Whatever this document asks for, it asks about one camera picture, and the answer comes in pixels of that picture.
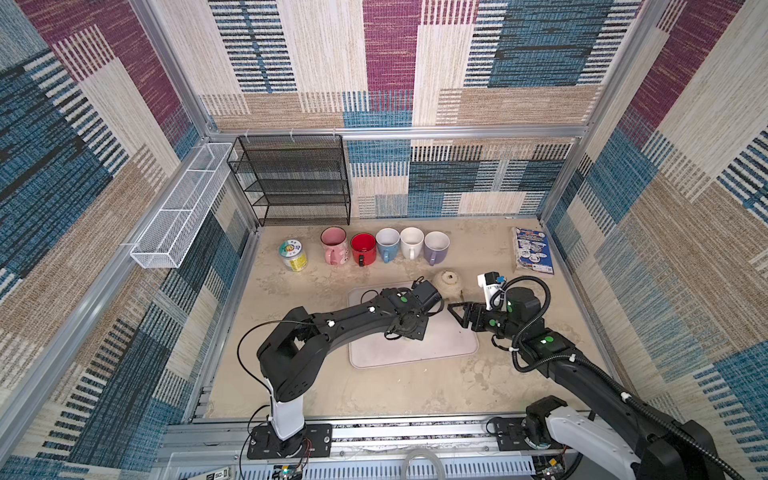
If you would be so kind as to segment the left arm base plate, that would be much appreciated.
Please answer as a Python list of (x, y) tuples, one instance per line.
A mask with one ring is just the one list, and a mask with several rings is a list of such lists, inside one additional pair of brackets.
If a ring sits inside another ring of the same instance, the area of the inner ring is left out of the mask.
[(327, 458), (330, 456), (333, 426), (329, 423), (307, 424), (297, 434), (281, 440), (274, 428), (255, 426), (250, 432), (248, 460)]

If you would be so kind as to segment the yellow green labelled can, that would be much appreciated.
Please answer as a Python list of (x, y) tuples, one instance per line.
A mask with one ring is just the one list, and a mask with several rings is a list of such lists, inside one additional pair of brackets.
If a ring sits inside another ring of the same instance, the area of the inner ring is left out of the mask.
[(303, 244), (298, 239), (285, 240), (279, 247), (279, 255), (293, 272), (302, 271), (307, 266), (307, 256)]

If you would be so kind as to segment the white mesh wall basket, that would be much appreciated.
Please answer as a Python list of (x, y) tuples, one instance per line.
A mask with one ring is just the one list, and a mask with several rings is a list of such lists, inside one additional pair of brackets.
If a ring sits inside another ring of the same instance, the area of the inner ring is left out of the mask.
[(208, 143), (194, 149), (191, 162), (130, 252), (138, 266), (181, 266), (229, 175), (232, 153), (230, 143)]

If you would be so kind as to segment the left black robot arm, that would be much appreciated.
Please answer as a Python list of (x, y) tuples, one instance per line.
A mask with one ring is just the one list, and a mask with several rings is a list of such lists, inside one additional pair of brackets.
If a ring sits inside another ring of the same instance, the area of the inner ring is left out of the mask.
[(301, 439), (306, 425), (303, 395), (330, 353), (375, 334), (421, 341), (430, 318), (443, 307), (438, 290), (421, 279), (410, 287), (383, 288), (362, 303), (333, 312), (290, 310), (257, 350), (270, 391), (271, 432), (283, 443)]

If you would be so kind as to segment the blue mug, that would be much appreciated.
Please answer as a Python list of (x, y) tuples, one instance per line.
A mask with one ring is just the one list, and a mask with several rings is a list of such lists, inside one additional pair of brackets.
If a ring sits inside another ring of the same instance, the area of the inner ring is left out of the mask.
[(382, 228), (376, 233), (375, 239), (381, 260), (384, 263), (394, 261), (400, 251), (400, 232), (390, 227)]

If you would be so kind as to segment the pink ghost pattern mug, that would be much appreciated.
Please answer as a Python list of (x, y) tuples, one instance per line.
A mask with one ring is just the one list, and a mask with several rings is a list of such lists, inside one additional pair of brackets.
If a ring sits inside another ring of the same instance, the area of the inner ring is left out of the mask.
[(349, 246), (347, 233), (342, 227), (331, 226), (321, 234), (325, 262), (328, 265), (339, 266), (348, 261)]

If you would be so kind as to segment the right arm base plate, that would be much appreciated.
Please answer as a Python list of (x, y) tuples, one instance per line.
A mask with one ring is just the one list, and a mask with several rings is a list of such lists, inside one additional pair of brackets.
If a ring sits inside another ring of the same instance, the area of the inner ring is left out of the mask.
[(543, 431), (535, 429), (534, 421), (526, 415), (493, 416), (485, 423), (485, 431), (497, 442), (500, 451), (565, 451), (575, 452)]

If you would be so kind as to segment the white plastic tray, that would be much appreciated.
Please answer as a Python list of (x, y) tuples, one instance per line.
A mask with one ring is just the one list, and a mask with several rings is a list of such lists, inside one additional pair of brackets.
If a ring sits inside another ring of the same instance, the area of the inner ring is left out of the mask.
[(372, 369), (472, 355), (478, 351), (479, 342), (476, 333), (463, 329), (444, 307), (429, 320), (422, 340), (387, 340), (383, 333), (377, 333), (348, 347), (353, 367)]

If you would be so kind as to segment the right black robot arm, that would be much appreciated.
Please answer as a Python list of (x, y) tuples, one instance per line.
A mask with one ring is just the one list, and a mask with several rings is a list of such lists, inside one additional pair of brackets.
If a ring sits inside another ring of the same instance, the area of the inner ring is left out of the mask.
[(507, 339), (514, 369), (538, 372), (573, 393), (603, 421), (588, 420), (555, 396), (526, 409), (527, 440), (570, 446), (619, 479), (737, 479), (712, 435), (695, 421), (661, 412), (589, 360), (574, 342), (546, 327), (551, 292), (538, 298), (523, 279), (486, 286), (485, 303), (451, 303), (465, 329)]

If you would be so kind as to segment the white mug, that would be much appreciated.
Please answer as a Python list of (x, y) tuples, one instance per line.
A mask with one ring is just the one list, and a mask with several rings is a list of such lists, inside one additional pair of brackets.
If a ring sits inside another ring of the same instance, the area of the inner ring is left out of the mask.
[(422, 252), (424, 232), (417, 227), (406, 227), (400, 232), (400, 249), (406, 260), (416, 260)]

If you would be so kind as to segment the purple mug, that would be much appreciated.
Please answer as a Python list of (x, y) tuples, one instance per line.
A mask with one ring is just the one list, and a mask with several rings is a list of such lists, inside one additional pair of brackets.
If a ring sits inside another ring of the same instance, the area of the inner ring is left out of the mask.
[(441, 231), (429, 232), (424, 239), (424, 257), (430, 266), (442, 263), (448, 254), (451, 241), (449, 236)]

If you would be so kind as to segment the red mug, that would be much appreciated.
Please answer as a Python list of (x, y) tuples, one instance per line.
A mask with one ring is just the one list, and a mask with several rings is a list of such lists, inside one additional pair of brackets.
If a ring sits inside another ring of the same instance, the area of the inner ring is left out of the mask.
[(350, 241), (353, 262), (360, 267), (372, 265), (377, 258), (377, 242), (370, 233), (358, 233)]

